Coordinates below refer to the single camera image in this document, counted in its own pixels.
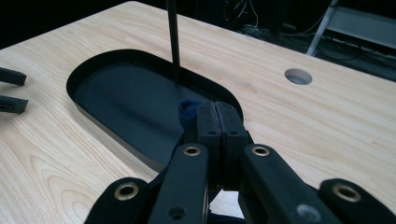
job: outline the black plastic part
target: black plastic part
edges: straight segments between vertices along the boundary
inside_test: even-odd
[[[0,95],[0,111],[21,114],[25,111],[28,102],[28,100]]]
[[[26,80],[26,75],[17,71],[9,70],[0,67],[0,81],[9,84],[23,86]]]
[[[268,215],[250,182],[243,177],[239,187],[238,203],[246,223],[268,223]]]
[[[122,185],[129,186],[129,184],[134,184],[137,188],[128,189],[128,187],[125,187],[122,190],[119,189]],[[125,196],[132,194],[133,190],[137,193],[131,199],[120,200],[116,197],[117,191]],[[145,181],[131,177],[117,180],[107,187],[93,205],[85,223],[146,223],[150,212],[150,207],[147,205],[148,197],[149,185]]]
[[[206,223],[208,159],[199,144],[176,150],[148,223]]]
[[[241,162],[270,223],[341,223],[272,148],[247,146]]]
[[[323,181],[318,196],[344,223],[396,223],[396,216],[384,204],[344,179]]]
[[[216,110],[221,128],[220,177],[226,190],[238,190],[242,169],[239,158],[245,146],[251,144],[250,136],[231,105],[216,102]]]
[[[223,101],[243,119],[239,103],[225,88],[184,68],[175,85],[173,68],[143,51],[114,50],[82,63],[66,88],[86,117],[159,172],[183,134],[177,113],[181,99]]]
[[[220,184],[218,178],[221,129],[214,103],[206,102],[198,107],[196,135],[198,144],[206,146],[209,150],[209,188],[217,189]]]

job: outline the wire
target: wire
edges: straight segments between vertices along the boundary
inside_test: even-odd
[[[237,19],[238,19],[239,17],[241,17],[241,16],[242,16],[242,14],[245,12],[245,8],[247,7],[247,4],[248,4],[248,2],[247,2],[247,1],[245,1],[245,5],[244,5],[244,7],[242,8],[242,10],[241,10],[241,12],[239,13],[239,15],[236,17]]]
[[[361,5],[362,5],[365,1],[366,1],[366,0],[361,0],[361,1],[355,6],[355,8],[361,7]]]
[[[285,35],[285,36],[314,35],[315,33],[313,33],[313,34],[307,34],[307,33],[310,32],[312,29],[314,29],[318,25],[318,23],[323,19],[324,14],[325,13],[323,13],[323,15],[317,20],[317,22],[315,22],[315,24],[313,24],[309,29],[305,30],[304,32],[301,32],[299,34],[294,34],[294,35],[284,34],[284,33],[280,33],[280,34]]]
[[[248,27],[249,29],[256,28],[255,25],[251,25],[251,24],[244,24],[244,26]],[[268,30],[268,29],[259,28],[259,27],[257,27],[257,28],[258,28],[259,30],[261,30],[261,31],[270,32],[270,30]]]
[[[254,6],[253,6],[253,4],[251,4],[251,0],[249,0],[249,3],[250,3],[250,6],[251,6],[251,9],[253,10],[254,15],[256,16],[256,25],[255,25],[255,27],[257,29],[257,26],[259,25],[259,16],[257,15],[256,10],[254,10]]]
[[[238,1],[238,3],[233,6],[233,11],[235,11],[239,6],[241,6],[242,2],[244,2],[244,1],[243,0],[242,1]]]
[[[255,32],[255,31],[256,32],[260,31],[260,32],[258,33],[258,35],[255,35],[255,34],[253,34],[253,32]],[[240,32],[240,34],[243,34],[243,35],[250,35],[250,36],[252,36],[252,37],[254,37],[256,39],[264,40],[262,38],[262,33],[265,32],[265,30],[264,29],[258,29],[254,25],[246,24],[243,27],[241,27],[241,29],[239,29],[239,32]]]
[[[352,61],[352,60],[355,60],[355,59],[357,59],[357,58],[359,58],[360,57],[360,55],[353,55],[352,57],[349,57],[349,58],[336,58],[336,57],[333,57],[333,56],[331,56],[331,55],[329,55],[328,53],[326,53],[321,47],[318,47],[318,50],[325,56],[325,57],[327,57],[327,58],[329,58],[329,59],[332,59],[332,60],[335,60],[335,61],[339,61],[339,62],[346,62],[346,61]]]
[[[312,42],[312,40],[309,38],[309,39],[303,39],[303,41],[304,41],[304,43],[297,43],[296,42],[296,39],[294,38],[294,39],[292,39],[292,37],[299,37],[299,36],[285,36],[285,38],[287,39],[287,40],[289,40],[289,42],[291,43],[291,44],[293,44],[293,45],[296,45],[296,46],[303,46],[303,47],[309,47],[310,45],[311,45],[311,42]]]
[[[363,61],[369,62],[369,63],[375,63],[377,65],[386,67],[388,69],[396,70],[396,66],[392,65],[393,59],[388,59],[384,57],[383,55],[380,55],[381,53],[375,50],[364,50],[362,49],[361,45],[356,45],[356,46],[351,46],[350,43],[347,42],[335,42],[332,37],[325,36],[328,42],[331,42],[334,49],[338,51],[343,51],[345,53],[349,54],[354,54],[353,57],[351,58],[345,58],[345,59],[340,59],[340,58],[334,58],[333,56],[330,56],[329,54],[325,53],[322,49],[319,49],[323,55],[326,57],[336,60],[336,61],[351,61],[355,59],[361,59]],[[388,60],[388,63],[386,62],[381,62],[379,61],[380,59],[382,60]]]

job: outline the black rod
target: black rod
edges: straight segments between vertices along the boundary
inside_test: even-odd
[[[174,66],[175,83],[179,82],[179,70],[180,70],[180,55],[178,51],[178,35],[177,35],[177,10],[175,0],[166,0],[168,7],[168,20],[169,20],[169,32],[171,36],[171,48],[172,48],[172,60]]]

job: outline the blue object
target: blue object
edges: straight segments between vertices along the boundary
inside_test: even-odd
[[[200,104],[200,101],[183,99],[178,105],[178,121],[184,130],[196,126],[197,109]]]

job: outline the black oval tray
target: black oval tray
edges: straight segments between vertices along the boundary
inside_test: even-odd
[[[182,99],[222,101],[243,119],[235,97],[219,84],[134,49],[94,56],[78,66],[66,84],[78,110],[155,171],[169,162],[183,134],[178,122]]]

